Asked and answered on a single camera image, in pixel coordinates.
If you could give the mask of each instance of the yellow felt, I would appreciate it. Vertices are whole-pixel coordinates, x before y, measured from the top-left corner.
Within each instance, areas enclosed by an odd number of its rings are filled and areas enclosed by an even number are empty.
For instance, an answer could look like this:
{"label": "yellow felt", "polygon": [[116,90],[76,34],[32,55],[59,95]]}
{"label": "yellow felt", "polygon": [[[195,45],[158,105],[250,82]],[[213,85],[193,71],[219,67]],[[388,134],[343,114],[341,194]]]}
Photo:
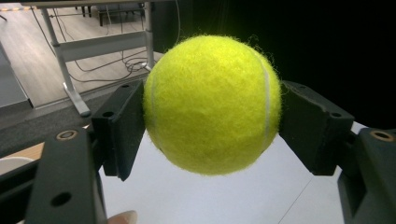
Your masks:
{"label": "yellow felt", "polygon": [[257,160],[274,140],[280,109],[272,66],[230,37],[201,35],[178,44],[145,85],[152,142],[173,164],[203,175],[225,175]]}

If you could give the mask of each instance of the yellow tennis ball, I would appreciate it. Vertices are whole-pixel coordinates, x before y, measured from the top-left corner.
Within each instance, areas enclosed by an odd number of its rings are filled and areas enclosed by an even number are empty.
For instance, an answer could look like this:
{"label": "yellow tennis ball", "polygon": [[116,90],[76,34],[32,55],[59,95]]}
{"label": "yellow tennis ball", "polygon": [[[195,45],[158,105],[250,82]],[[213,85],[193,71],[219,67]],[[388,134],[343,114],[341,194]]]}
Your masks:
{"label": "yellow tennis ball", "polygon": [[168,50],[148,75],[145,123],[173,164],[202,175],[249,167],[273,142],[279,79],[255,49],[200,35]]}

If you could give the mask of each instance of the wooden floor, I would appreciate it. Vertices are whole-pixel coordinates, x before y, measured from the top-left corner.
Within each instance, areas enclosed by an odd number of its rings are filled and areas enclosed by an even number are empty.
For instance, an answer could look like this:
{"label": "wooden floor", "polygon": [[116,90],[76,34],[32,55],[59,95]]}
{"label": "wooden floor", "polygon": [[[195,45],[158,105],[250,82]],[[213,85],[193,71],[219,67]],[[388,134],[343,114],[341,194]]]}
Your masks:
{"label": "wooden floor", "polygon": [[[0,8],[2,9],[15,7],[22,6],[17,3],[0,4]],[[97,11],[94,7],[92,7],[91,18],[88,15],[86,15],[86,17],[81,15],[81,7],[78,9],[75,9],[74,7],[59,8],[55,12],[58,15],[78,14],[58,17],[60,25],[56,18],[53,17],[51,19],[57,38],[61,43],[64,42],[64,37],[60,27],[64,33],[65,41],[86,39],[103,35],[116,35],[121,34],[121,32],[139,31],[143,28],[141,17],[138,14],[122,14],[122,22],[120,22],[120,16],[117,13],[110,15],[110,20],[107,16],[104,16],[104,25],[101,27],[99,25]],[[49,9],[50,15],[55,15],[55,12],[52,9]],[[7,18],[7,21],[0,20],[0,40],[6,50],[8,58],[11,61],[11,65],[17,79],[30,98],[33,106],[40,107],[43,105],[50,105],[64,99],[68,99],[63,88],[64,78],[57,63],[57,59],[38,25],[38,23],[41,25],[47,39],[50,41],[48,29],[44,23],[41,11],[38,9],[33,11],[1,11],[0,14]],[[145,50],[146,48],[139,48],[124,51],[124,61],[133,59],[129,61],[129,63],[145,62],[147,58]],[[155,58],[157,59],[160,56],[160,54],[155,54]],[[130,73],[127,70],[127,66],[121,59],[122,53],[116,52],[79,60],[77,62],[70,62],[67,63],[67,68],[69,74],[79,80],[115,80],[126,77]],[[147,72],[147,70],[141,69],[138,72],[132,72],[128,78],[145,75]],[[94,91],[117,82],[80,82],[73,80],[73,83],[76,90],[82,94],[83,92]]]}

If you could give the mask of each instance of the gray carpet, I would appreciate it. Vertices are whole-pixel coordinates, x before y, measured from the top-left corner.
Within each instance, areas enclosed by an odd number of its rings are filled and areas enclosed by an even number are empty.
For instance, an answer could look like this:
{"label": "gray carpet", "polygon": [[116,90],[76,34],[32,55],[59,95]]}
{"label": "gray carpet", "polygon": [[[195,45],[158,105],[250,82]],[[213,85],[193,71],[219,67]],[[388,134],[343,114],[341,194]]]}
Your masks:
{"label": "gray carpet", "polygon": [[117,87],[131,81],[125,80],[117,85],[81,95],[92,112],[87,118],[82,118],[68,99],[38,109],[10,111],[2,115],[0,158],[42,143],[53,134],[90,124],[91,117]]}

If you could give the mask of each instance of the fuzzy ball surface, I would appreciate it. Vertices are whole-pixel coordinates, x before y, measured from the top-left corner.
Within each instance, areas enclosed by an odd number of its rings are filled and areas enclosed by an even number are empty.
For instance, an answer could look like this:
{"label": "fuzzy ball surface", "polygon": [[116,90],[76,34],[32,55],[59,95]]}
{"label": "fuzzy ball surface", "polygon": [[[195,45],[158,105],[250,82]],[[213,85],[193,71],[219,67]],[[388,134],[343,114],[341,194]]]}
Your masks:
{"label": "fuzzy ball surface", "polygon": [[273,142],[280,83],[257,50],[231,37],[199,35],[155,64],[143,107],[149,137],[170,162],[227,175],[249,167]]}

